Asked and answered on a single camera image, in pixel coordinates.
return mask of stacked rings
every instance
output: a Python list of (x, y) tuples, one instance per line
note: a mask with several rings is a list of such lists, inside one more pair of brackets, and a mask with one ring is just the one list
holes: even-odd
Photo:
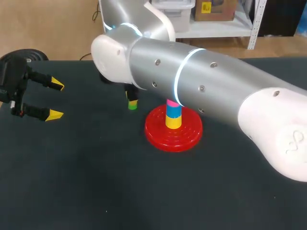
[(181, 105), (171, 100), (166, 103), (166, 118), (165, 124), (170, 129), (177, 129), (182, 124), (182, 108)]

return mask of red toy base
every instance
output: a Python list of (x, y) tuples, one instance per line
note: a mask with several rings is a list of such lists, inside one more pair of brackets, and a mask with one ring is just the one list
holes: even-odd
[(201, 139), (202, 122), (193, 110), (182, 108), (182, 125), (170, 129), (165, 125), (166, 105), (152, 110), (146, 118), (145, 134), (156, 148), (168, 152), (182, 152), (193, 148)]

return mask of dark tablecloth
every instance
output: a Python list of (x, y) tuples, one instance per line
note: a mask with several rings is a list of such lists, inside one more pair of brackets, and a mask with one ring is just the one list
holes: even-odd
[[(307, 89), (307, 58), (246, 62)], [(29, 83), (24, 101), (65, 113), (41, 122), (0, 109), (0, 230), (305, 230), (307, 183), (280, 175), (239, 130), (203, 118), (194, 149), (166, 153), (143, 132), (165, 103), (122, 85), (93, 62), (33, 62), (65, 84)]]

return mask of plastic storage bin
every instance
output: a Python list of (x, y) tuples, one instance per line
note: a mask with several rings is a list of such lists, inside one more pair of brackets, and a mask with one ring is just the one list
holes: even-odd
[(307, 4), (305, 6), (301, 21), (298, 24), (297, 33), (307, 37)]
[(170, 19), (176, 32), (189, 30), (195, 0), (152, 0), (152, 5)]

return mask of black cable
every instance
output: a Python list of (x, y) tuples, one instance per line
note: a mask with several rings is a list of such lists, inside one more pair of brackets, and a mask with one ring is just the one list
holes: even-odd
[(80, 61), (82, 61), (82, 59), (83, 59), (83, 58), (85, 58), (85, 57), (87, 57), (87, 56), (89, 56), (89, 55), (91, 55), (91, 54), (92, 54), (92, 53), (89, 53), (89, 54), (83, 55), (83, 56), (82, 56), (82, 58), (80, 58)]
[[(93, 15), (92, 15), (92, 20), (93, 20), (93, 22), (96, 21), (96, 19), (97, 19), (99, 13), (100, 13), (100, 10), (99, 10), (99, 1), (98, 1), (98, 3), (97, 3), (97, 9), (96, 9), (96, 11), (93, 13)], [(83, 58), (85, 58), (85, 57), (87, 57), (87, 56), (89, 56), (89, 55), (91, 55), (91, 54), (92, 54), (92, 53), (88, 53), (88, 54), (86, 54), (86, 55), (83, 55), (82, 58), (80, 58), (80, 61), (82, 61)]]
[(96, 18), (98, 17), (98, 14), (99, 14), (99, 13), (100, 13), (100, 10), (99, 10), (99, 2), (98, 2), (98, 4), (97, 4), (97, 9), (96, 9), (96, 11), (93, 13), (93, 16), (92, 16), (93, 22), (96, 21)]

